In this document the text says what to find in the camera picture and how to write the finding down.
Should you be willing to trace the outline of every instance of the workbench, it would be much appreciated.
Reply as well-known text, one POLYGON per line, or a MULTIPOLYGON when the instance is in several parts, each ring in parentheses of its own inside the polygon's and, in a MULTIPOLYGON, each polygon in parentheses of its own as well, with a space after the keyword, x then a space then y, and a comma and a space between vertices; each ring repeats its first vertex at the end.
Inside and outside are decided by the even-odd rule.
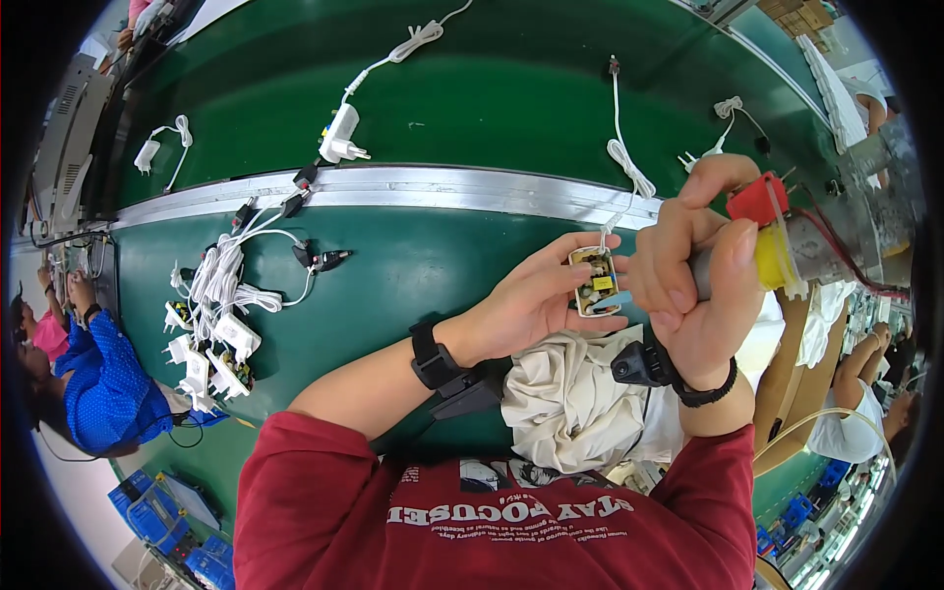
MULTIPOLYGON (((322 128, 357 73, 403 42, 407 25, 439 20, 461 3, 265 0, 234 10, 169 49, 131 83, 127 148, 112 171, 120 186, 113 207, 168 198, 160 193, 177 166, 177 137, 158 137, 162 148, 150 176, 141 176, 132 161, 151 130, 171 125, 180 113, 190 119, 194 145, 175 192, 311 162, 322 128)), ((762 170, 796 166, 792 178, 812 187, 835 176, 833 136, 816 107, 818 96, 798 93, 796 82, 744 43, 670 2, 476 0, 445 30, 402 63, 378 68, 351 97, 361 115, 354 139, 372 155, 369 166, 516 170, 628 190, 629 180, 605 149, 615 137, 606 74, 613 54, 622 65, 623 136, 660 197, 676 194, 686 179, 676 157, 707 150, 727 127, 712 106, 735 94, 773 150, 764 159, 753 147, 756 131, 738 115, 725 151, 754 158, 762 170)), ((319 276, 301 304, 248 316, 262 337, 250 358, 257 383, 249 398, 231 400, 228 412, 259 426, 308 383, 403 338, 427 314, 469 308, 562 233, 598 227, 474 206, 444 209, 434 199, 422 205, 308 207, 274 226, 312 238, 320 251, 355 254, 319 276)), ((113 232, 121 321, 155 379, 176 384, 183 376, 160 354, 170 339, 161 333, 163 304, 177 298, 170 271, 175 261, 195 267, 200 252, 229 230, 230 219, 231 212, 183 215, 113 232)), ((617 253, 631 254, 633 232, 617 233, 623 236, 617 253)), ((244 252, 245 281, 290 299, 300 294, 304 271, 288 240, 261 236, 244 252)), ((206 440, 188 450, 162 437, 149 444, 160 452, 145 471, 171 465, 225 490, 217 493, 231 517, 239 468, 257 433, 232 421, 207 429, 206 440)), ((178 438, 192 442, 188 435, 178 438)), ((420 408, 378 441, 378 449, 507 452, 510 443, 497 410, 430 426, 420 408)))

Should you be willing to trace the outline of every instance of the hand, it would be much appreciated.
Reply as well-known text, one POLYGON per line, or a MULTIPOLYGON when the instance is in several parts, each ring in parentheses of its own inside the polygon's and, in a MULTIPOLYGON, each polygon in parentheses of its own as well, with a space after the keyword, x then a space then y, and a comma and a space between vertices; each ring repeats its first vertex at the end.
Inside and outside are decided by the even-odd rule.
POLYGON ((697 390, 724 384, 731 357, 764 302, 753 257, 757 224, 748 219, 732 222, 705 207, 718 193, 759 176, 745 156, 702 158, 678 198, 663 203, 658 223, 636 234, 636 253, 627 270, 632 301, 649 314, 652 330, 679 375, 697 390), (697 303, 686 261, 693 250, 710 245, 712 298, 697 303))
POLYGON ((121 51, 126 51, 134 41, 134 31, 130 28, 126 28, 122 32, 118 33, 118 49, 121 51))
MULTIPOLYGON (((606 238, 611 249, 619 242, 614 234, 606 238)), ((567 255, 594 244, 599 245, 598 231, 568 233, 531 254, 479 305, 437 324, 436 342, 446 345, 460 366, 470 367, 507 357, 562 329, 624 329, 626 317, 585 318, 567 307, 574 289, 590 279, 590 264, 567 264, 567 255)), ((617 273, 625 273, 628 264, 627 257, 613 256, 617 273)), ((616 283, 625 289, 627 277, 617 277, 616 283)))
POLYGON ((891 344, 891 330, 888 329, 888 324, 879 322, 872 326, 872 331, 879 337, 879 348, 888 348, 891 344))
POLYGON ((94 287, 81 270, 69 274, 67 285, 69 299, 76 305, 79 317, 84 316, 85 312, 95 303, 94 287))
POLYGON ((44 264, 36 271, 36 278, 40 280, 40 286, 45 291, 49 285, 53 284, 52 276, 49 274, 49 266, 44 264))

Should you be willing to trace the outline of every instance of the red plastic holder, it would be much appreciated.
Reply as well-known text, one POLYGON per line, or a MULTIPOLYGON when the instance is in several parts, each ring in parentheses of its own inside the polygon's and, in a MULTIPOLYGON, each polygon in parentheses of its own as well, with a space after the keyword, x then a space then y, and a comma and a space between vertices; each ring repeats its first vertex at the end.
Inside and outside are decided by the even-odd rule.
POLYGON ((773 209, 773 203, 770 201, 770 193, 767 190, 767 184, 773 189, 774 196, 777 197, 777 204, 780 206, 780 213, 785 213, 789 208, 788 197, 784 183, 774 176, 772 172, 764 174, 749 184, 743 191, 731 197, 725 209, 732 219, 751 219, 757 222, 761 228, 769 225, 777 218, 777 212, 773 209))

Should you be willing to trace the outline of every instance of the red wire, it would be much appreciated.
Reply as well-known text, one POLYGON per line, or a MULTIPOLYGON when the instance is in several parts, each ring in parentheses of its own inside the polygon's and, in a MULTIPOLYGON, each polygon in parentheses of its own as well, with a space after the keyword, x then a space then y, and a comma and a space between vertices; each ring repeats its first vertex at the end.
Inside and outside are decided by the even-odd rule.
MULTIPOLYGON (((803 189, 808 194, 810 193, 809 190, 806 189, 806 187, 803 187, 803 189)), ((826 218, 826 216, 823 215, 822 211, 819 210, 816 200, 813 198, 812 195, 810 195, 810 200, 811 202, 813 202, 814 207, 817 208, 817 214, 819 215, 822 221, 817 219, 816 216, 813 215, 813 213, 811 213, 810 211, 807 211, 806 209, 794 208, 794 209, 791 209, 790 212, 798 213, 802 215, 803 217, 805 217, 806 219, 810 220, 810 223, 812 223, 813 226, 819 231, 819 233, 822 234, 823 239, 825 239, 826 243, 829 244, 830 248, 833 249, 833 252, 835 252, 836 256, 838 256, 839 259, 842 260, 843 263, 849 267, 849 269, 852 271, 855 277, 859 280, 859 282, 864 284, 870 291, 872 291, 876 295, 900 297, 907 300, 909 298, 909 294, 907 291, 900 289, 898 287, 895 287, 893 285, 884 285, 882 283, 875 282, 871 278, 866 277, 865 273, 863 273, 862 270, 859 269, 858 265, 852 259, 852 256, 849 254, 848 248, 846 248, 846 246, 842 243, 842 240, 839 238, 839 236, 836 235, 835 230, 832 228, 832 224, 829 223, 829 220, 826 218)))

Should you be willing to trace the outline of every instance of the black bracelet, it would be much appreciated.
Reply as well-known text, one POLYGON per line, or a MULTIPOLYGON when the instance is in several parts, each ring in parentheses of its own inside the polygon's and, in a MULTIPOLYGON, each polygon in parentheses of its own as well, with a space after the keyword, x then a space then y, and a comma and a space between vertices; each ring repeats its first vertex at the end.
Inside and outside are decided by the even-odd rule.
POLYGON ((102 311, 102 306, 98 305, 97 303, 93 303, 92 305, 90 305, 89 309, 86 310, 85 313, 82 314, 82 319, 85 320, 85 325, 86 326, 89 325, 89 318, 92 317, 93 313, 101 312, 101 311, 102 311))

